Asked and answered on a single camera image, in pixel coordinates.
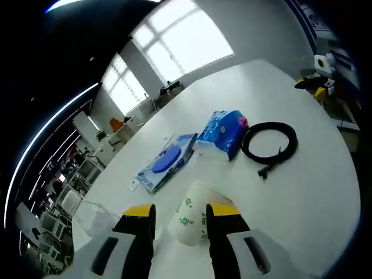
desk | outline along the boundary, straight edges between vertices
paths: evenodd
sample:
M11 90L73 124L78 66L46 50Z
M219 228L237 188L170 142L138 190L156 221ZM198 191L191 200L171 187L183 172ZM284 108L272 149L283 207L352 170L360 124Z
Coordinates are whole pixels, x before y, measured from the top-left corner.
M309 94L294 89L294 84L263 60L194 82L133 136L84 199L116 214L130 206L154 203L156 235L161 240L190 182L197 178L233 200L250 228L262 230L281 244L299 268L323 274L340 257L359 221L358 180L350 153L330 117ZM164 137L201 132L215 110L235 109L250 125L279 121L297 133L297 152L270 172L266 181L257 175L262 165L240 151L232 162L212 168L194 155L154 195L141 185L134 192L128 189L134 175L158 154ZM261 140L251 142L251 151L257 155L272 155L262 153L270 148L277 153L278 142L287 140L275 131L262 133ZM89 240L73 219L75 251ZM207 248L190 248L171 238L169 242L159 241L150 278L213 278Z

paper cup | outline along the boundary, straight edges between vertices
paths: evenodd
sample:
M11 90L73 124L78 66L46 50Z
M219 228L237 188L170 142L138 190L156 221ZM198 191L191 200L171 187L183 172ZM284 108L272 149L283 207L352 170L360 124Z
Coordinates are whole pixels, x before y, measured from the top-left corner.
M193 181L167 226L171 235L188 246L195 246L206 238L206 205L209 202L233 205L233 202L222 194L199 181Z

ceiling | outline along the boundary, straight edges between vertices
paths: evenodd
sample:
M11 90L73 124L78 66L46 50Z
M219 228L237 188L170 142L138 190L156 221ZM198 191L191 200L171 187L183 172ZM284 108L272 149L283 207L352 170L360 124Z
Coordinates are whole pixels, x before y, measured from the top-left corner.
M45 13L54 2L26 1L22 7L18 2L9 2L13 8L6 15L8 28L4 35L6 73L1 104L5 152L0 176L1 211L19 158L34 135L64 104L100 82L129 34L158 5L147 0L84 0ZM43 143L76 109L94 98L98 90L96 87L78 99L40 136L18 172L12 195ZM42 168L72 129L70 121L60 126L38 153L33 169ZM21 198L30 194L33 179L30 177Z

coiled black hose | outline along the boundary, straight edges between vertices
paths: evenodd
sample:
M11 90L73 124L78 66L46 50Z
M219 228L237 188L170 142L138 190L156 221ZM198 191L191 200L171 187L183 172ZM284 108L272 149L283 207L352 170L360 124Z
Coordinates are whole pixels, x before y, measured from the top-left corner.
M277 155L271 156L271 157L258 157L254 154L252 154L249 151L249 143L251 142L252 138L260 131L264 130L277 130L279 132L282 132L285 134L288 139L289 143L288 146L281 151L279 148L279 152ZM252 160L261 163L266 164L267 166L260 169L257 173L259 176L261 176L262 179L267 178L267 173L272 170L274 167L276 167L278 164L288 160L292 155L296 152L298 146L298 140L295 130L284 123L280 122L265 122L256 124L250 128L248 128L247 132L245 133L242 143L241 143L241 149Z

yellow object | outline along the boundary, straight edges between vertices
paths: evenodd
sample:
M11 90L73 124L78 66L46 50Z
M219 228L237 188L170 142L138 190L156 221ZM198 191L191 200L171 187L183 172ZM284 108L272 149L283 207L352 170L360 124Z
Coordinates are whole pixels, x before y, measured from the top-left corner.
M230 205L221 205L219 203L211 202L210 205L213 209L213 214L215 216L228 216L228 215L239 215L240 212L233 206Z
M152 203L148 203L146 205L138 205L129 208L127 211L123 213L126 216L137 216L137 217L149 217L150 208Z
M319 87L315 92L314 98L318 101L323 101L328 95L328 89L324 87Z

